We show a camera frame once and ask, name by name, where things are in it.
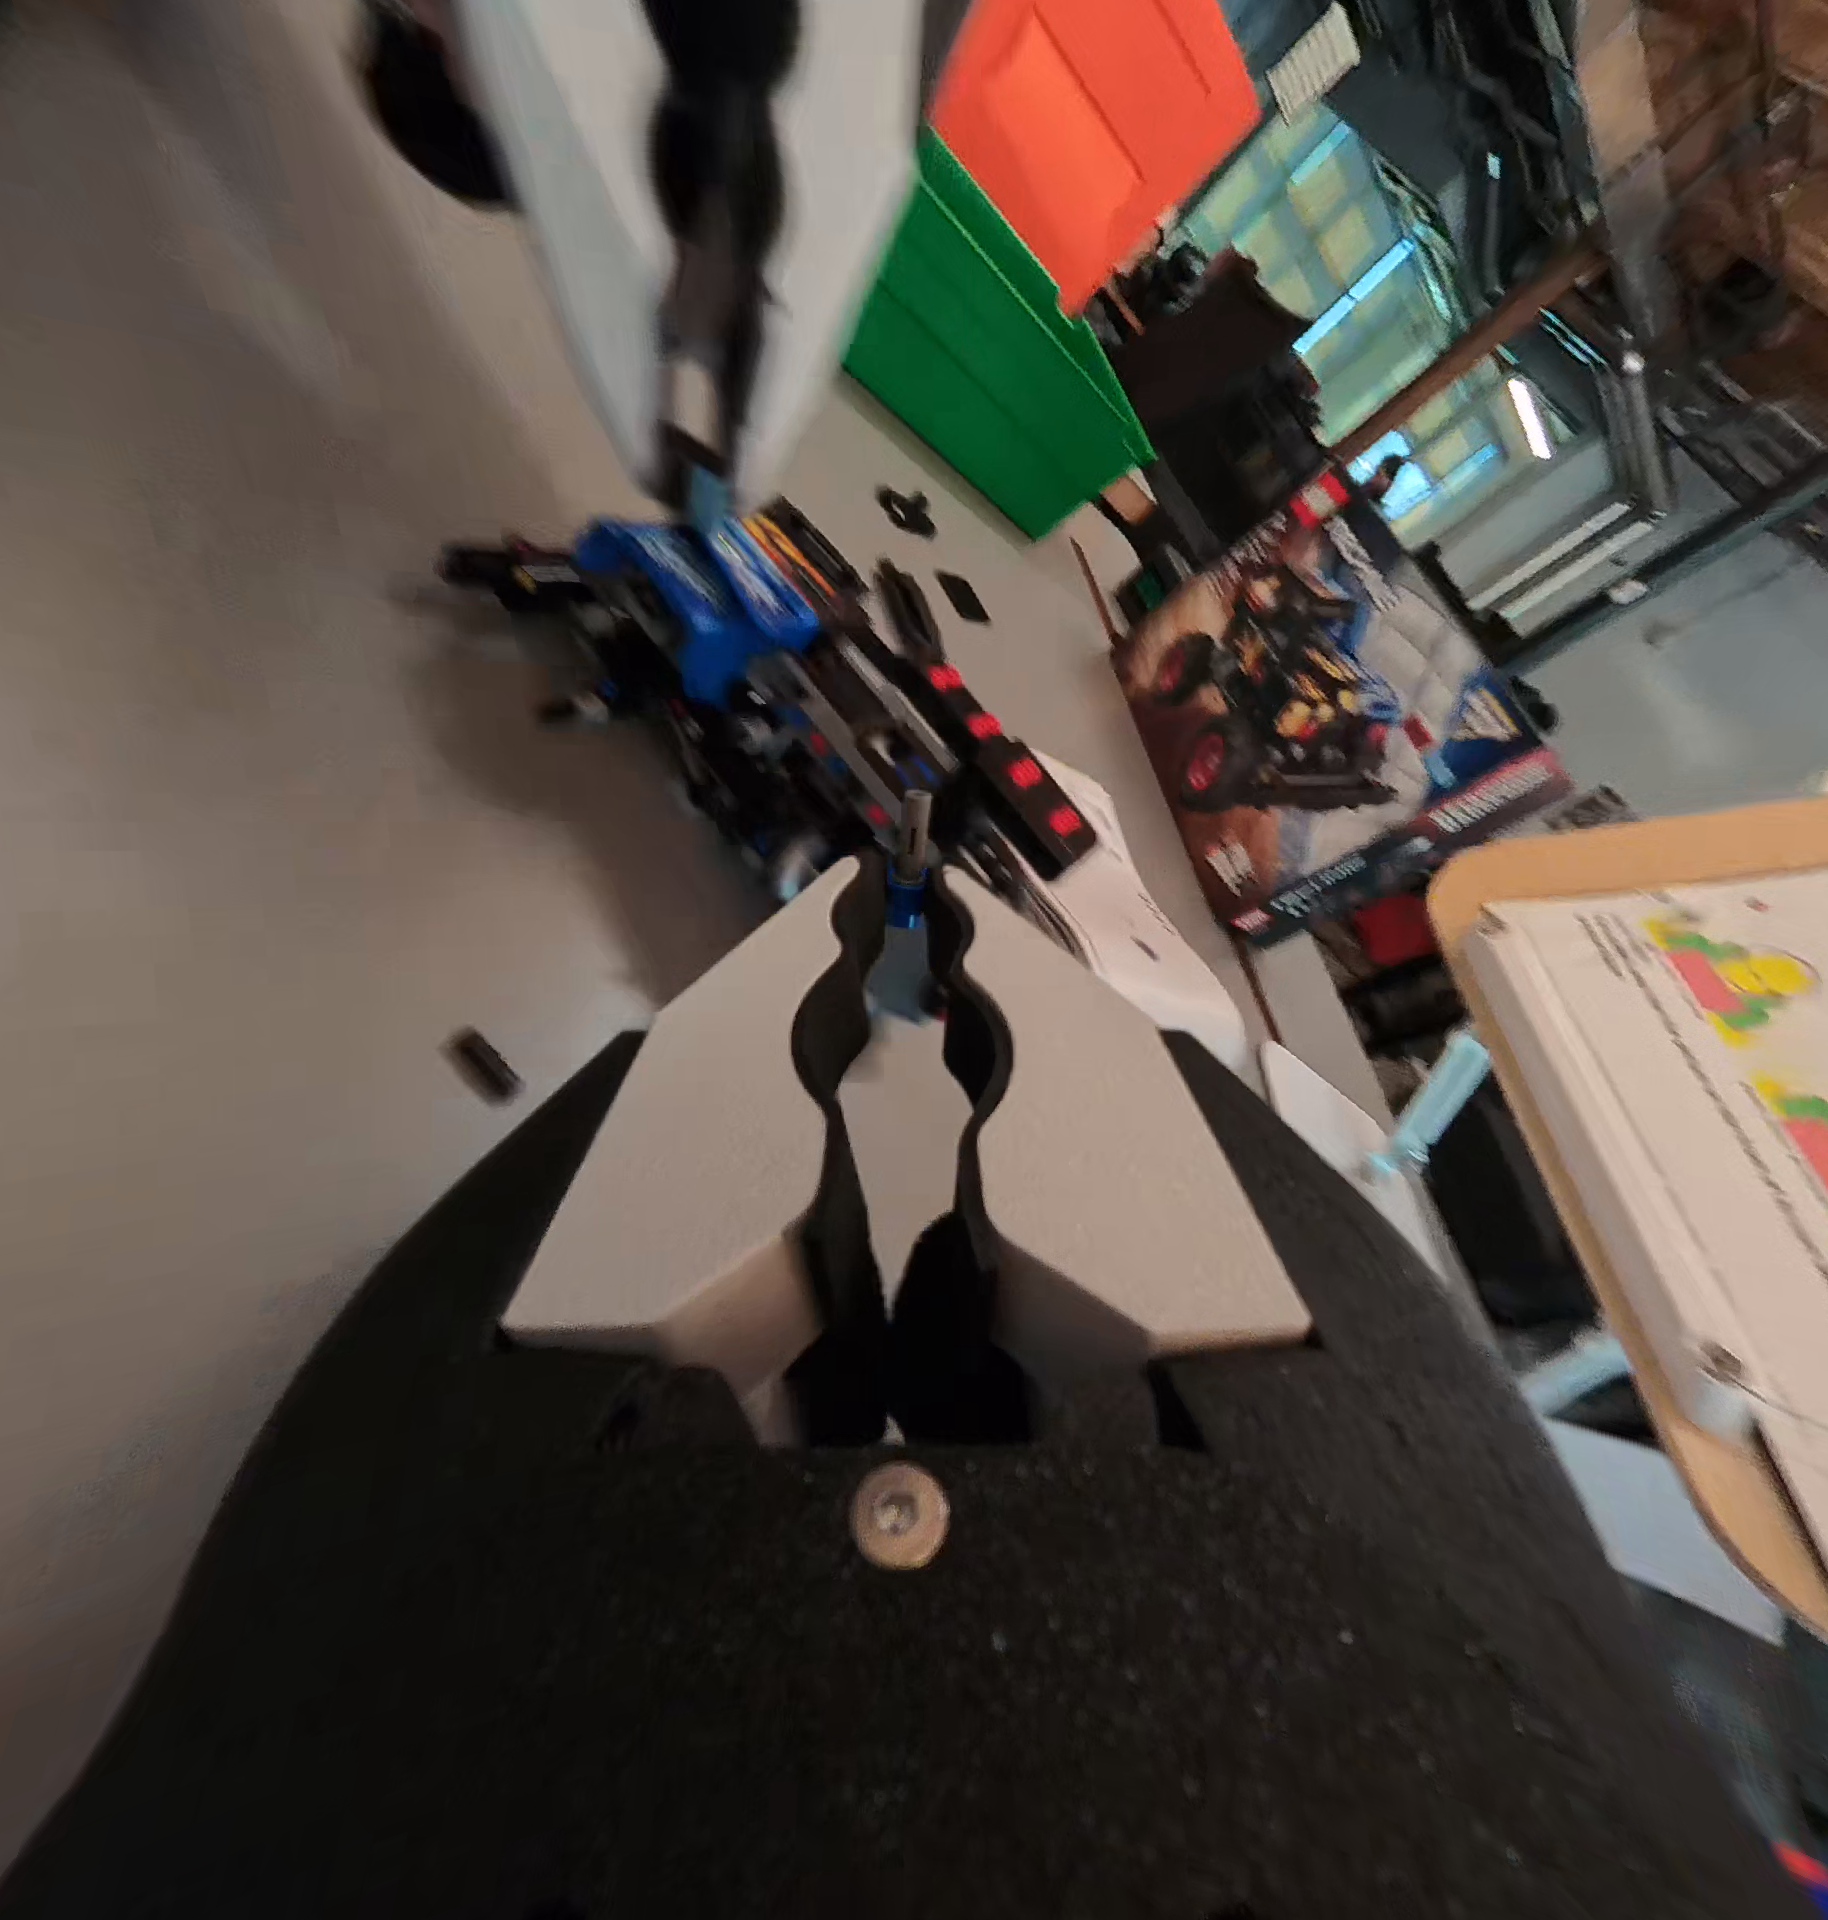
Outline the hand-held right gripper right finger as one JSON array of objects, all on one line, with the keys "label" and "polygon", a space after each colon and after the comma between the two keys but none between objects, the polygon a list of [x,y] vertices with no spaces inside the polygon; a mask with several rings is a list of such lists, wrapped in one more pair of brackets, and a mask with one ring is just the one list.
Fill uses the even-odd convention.
[{"label": "hand-held right gripper right finger", "polygon": [[1051,1399],[1315,1329],[1171,1036],[984,884],[940,877],[927,957],[967,1100],[913,1251],[913,1434],[1015,1441]]}]

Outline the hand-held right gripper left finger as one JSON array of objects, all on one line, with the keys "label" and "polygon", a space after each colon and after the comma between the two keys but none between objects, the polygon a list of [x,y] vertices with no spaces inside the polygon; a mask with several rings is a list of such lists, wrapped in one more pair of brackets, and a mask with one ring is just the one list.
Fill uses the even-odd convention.
[{"label": "hand-held right gripper left finger", "polygon": [[710,1369],[767,1438],[886,1435],[888,1315],[839,1104],[884,936],[881,856],[839,858],[653,1015],[507,1342]]}]

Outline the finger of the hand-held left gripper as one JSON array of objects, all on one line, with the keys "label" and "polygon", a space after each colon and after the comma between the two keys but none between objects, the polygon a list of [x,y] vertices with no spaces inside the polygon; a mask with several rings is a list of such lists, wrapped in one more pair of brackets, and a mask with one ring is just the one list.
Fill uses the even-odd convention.
[{"label": "finger of the hand-held left gripper", "polygon": [[734,433],[734,498],[782,467],[846,356],[902,216],[922,108],[922,3],[791,3],[761,98],[777,160],[777,230],[758,257],[754,351]]},{"label": "finger of the hand-held left gripper", "polygon": [[638,2],[458,2],[477,116],[535,243],[565,346],[648,495],[723,488],[731,270],[676,233],[653,180],[673,72]]}]

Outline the black pin with blue connector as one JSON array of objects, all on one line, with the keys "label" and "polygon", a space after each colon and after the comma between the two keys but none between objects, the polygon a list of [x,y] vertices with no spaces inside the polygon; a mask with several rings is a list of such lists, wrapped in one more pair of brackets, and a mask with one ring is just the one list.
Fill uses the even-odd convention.
[{"label": "black pin with blue connector", "polygon": [[905,1024],[937,1019],[943,1007],[929,959],[932,811],[929,790],[902,792],[884,870],[881,947],[870,973],[875,1011]]}]

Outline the lego truck model with flames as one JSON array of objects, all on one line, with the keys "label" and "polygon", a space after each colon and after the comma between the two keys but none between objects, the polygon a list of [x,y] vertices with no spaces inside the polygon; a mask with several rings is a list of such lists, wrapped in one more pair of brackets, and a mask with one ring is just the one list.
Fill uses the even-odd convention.
[{"label": "lego truck model with flames", "polygon": [[864,578],[790,499],[706,532],[595,518],[567,546],[445,542],[438,575],[537,621],[550,723],[638,718],[686,800],[780,901],[833,862],[916,845],[1006,899],[1099,845],[1068,781],[970,690],[916,578]]}]

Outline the lego set cardboard box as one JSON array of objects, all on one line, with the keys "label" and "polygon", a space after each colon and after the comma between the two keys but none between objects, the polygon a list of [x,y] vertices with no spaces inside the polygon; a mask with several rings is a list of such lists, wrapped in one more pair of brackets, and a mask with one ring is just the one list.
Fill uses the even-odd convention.
[{"label": "lego set cardboard box", "polygon": [[1210,563],[1135,583],[1120,694],[1213,920],[1269,947],[1561,808],[1545,701],[1380,506],[1324,470]]}]

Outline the green plastic bin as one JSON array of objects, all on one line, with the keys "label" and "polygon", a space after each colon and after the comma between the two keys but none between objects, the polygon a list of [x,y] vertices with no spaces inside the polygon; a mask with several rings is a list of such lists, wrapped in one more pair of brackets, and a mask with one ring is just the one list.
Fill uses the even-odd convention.
[{"label": "green plastic bin", "polygon": [[1153,458],[1091,324],[1062,311],[1046,268],[925,126],[842,365],[1028,539]]}]

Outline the white instruction booklet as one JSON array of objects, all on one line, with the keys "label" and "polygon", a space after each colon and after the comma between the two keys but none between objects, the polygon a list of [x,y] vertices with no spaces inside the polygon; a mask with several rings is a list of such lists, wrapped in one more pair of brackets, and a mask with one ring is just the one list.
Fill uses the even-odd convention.
[{"label": "white instruction booklet", "polygon": [[1114,797],[1054,755],[1037,759],[1091,828],[1093,847],[1062,875],[1028,881],[1033,922],[1160,1030],[1188,1034],[1246,1075],[1254,1046],[1238,1001],[1148,889]]}]

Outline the orange plastic bin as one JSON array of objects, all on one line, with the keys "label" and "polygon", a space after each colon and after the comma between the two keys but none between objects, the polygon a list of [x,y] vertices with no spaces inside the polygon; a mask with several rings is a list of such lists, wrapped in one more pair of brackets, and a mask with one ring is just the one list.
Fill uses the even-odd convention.
[{"label": "orange plastic bin", "polygon": [[1262,108],[1216,2],[973,2],[925,117],[1074,315]]}]

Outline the large window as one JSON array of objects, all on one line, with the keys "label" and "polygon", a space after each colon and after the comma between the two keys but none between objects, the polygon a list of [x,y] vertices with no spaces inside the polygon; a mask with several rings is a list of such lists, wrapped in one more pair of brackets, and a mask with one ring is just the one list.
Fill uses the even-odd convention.
[{"label": "large window", "polygon": [[[1380,415],[1468,330],[1477,304],[1458,245],[1459,185],[1437,195],[1331,108],[1271,117],[1179,212],[1179,238],[1234,250],[1305,326],[1318,433],[1338,443]],[[1639,544],[1615,473],[1602,350],[1572,305],[1540,310],[1401,420],[1361,441],[1366,482],[1401,458],[1380,510],[1433,544],[1477,607],[1525,625],[1569,603]]]}]

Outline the printed instruction sheet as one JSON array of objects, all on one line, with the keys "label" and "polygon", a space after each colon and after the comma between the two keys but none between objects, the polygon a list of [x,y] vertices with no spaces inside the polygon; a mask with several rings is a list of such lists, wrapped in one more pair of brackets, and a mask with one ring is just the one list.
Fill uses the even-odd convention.
[{"label": "printed instruction sheet", "polygon": [[1828,1576],[1828,867],[1499,899],[1468,959],[1676,1401]]}]

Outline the wooden board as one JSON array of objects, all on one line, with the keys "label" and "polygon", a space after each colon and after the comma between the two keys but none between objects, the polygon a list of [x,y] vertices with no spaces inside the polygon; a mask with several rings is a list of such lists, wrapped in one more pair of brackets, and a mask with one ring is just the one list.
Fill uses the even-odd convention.
[{"label": "wooden board", "polygon": [[1698,1427],[1676,1401],[1469,959],[1476,923],[1499,899],[1645,893],[1819,867],[1828,867],[1828,795],[1479,845],[1454,856],[1431,881],[1427,911],[1462,1005],[1662,1449],[1730,1559],[1783,1611],[1828,1640],[1828,1576],[1765,1447],[1752,1435],[1722,1438]]}]

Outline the metal shelf rack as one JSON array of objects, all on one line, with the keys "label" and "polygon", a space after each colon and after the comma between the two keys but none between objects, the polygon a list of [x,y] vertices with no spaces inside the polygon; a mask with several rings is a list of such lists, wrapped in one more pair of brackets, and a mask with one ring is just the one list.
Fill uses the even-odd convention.
[{"label": "metal shelf rack", "polygon": [[1469,583],[1502,662],[1645,611],[1758,539],[1828,581],[1828,2],[1574,3],[1566,99],[1595,260],[1593,498]]}]

